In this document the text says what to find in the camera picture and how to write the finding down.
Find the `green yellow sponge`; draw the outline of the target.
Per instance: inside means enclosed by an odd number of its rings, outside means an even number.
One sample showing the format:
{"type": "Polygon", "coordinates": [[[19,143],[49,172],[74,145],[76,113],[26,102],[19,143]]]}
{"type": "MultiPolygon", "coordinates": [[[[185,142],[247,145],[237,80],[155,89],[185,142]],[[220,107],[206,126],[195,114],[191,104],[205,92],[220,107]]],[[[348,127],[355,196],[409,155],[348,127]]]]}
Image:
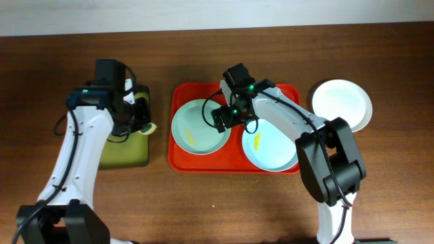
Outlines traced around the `green yellow sponge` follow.
{"type": "Polygon", "coordinates": [[[144,128],[142,128],[139,132],[142,135],[147,136],[147,135],[152,134],[156,129],[157,129],[157,126],[154,123],[150,122],[150,123],[146,124],[144,126],[144,128]]]}

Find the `light blue plate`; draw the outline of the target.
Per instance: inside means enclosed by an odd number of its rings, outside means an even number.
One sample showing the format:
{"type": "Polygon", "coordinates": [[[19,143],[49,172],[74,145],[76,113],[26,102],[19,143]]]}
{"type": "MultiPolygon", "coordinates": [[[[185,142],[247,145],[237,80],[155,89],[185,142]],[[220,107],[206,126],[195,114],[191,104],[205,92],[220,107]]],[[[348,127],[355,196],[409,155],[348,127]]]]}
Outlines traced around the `light blue plate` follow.
{"type": "Polygon", "coordinates": [[[247,124],[241,145],[248,160],[265,171],[286,171],[298,163],[295,143],[264,119],[247,124]]]}

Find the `mint green plate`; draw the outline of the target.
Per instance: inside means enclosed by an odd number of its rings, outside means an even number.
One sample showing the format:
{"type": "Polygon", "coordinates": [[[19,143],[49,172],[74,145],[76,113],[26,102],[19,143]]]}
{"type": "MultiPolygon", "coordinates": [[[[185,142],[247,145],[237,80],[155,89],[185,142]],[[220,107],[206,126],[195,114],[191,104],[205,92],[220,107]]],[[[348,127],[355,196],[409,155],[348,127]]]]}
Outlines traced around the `mint green plate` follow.
{"type": "Polygon", "coordinates": [[[229,140],[231,129],[219,133],[202,117],[205,99],[182,105],[172,119],[172,136],[182,150],[194,155],[208,155],[220,150],[229,140]]]}

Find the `white plate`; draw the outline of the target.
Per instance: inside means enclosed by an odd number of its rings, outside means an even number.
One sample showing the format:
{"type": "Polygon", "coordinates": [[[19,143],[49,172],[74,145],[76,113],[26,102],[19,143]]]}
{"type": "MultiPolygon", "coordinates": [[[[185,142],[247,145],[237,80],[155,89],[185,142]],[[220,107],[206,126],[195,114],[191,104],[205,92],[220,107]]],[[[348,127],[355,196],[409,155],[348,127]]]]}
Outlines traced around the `white plate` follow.
{"type": "Polygon", "coordinates": [[[365,128],[373,115],[367,92],[344,79],[332,79],[319,85],[313,92],[311,107],[318,117],[329,121],[337,117],[344,119],[352,132],[365,128]]]}

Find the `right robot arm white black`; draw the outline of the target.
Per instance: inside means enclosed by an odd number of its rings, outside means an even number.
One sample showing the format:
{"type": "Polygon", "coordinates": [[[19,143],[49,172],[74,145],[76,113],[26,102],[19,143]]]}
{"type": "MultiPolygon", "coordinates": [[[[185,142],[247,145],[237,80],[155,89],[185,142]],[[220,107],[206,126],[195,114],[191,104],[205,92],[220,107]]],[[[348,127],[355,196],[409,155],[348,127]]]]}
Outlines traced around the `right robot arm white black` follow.
{"type": "Polygon", "coordinates": [[[352,206],[366,167],[349,124],[309,113],[267,79],[245,85],[222,80],[220,93],[227,104],[212,111],[219,132],[259,118],[295,143],[302,183],[318,205],[317,242],[355,243],[352,206]]]}

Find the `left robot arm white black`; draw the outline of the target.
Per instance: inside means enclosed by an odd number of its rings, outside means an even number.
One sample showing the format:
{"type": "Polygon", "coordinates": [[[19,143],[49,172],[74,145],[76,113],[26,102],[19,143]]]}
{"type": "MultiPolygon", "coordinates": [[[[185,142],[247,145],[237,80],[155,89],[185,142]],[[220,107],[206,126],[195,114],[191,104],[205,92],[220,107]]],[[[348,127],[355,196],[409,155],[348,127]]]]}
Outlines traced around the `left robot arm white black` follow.
{"type": "Polygon", "coordinates": [[[19,208],[13,243],[118,243],[94,211],[94,185],[110,136],[123,144],[150,126],[148,93],[143,85],[90,85],[71,92],[54,170],[36,204],[19,208]]]}

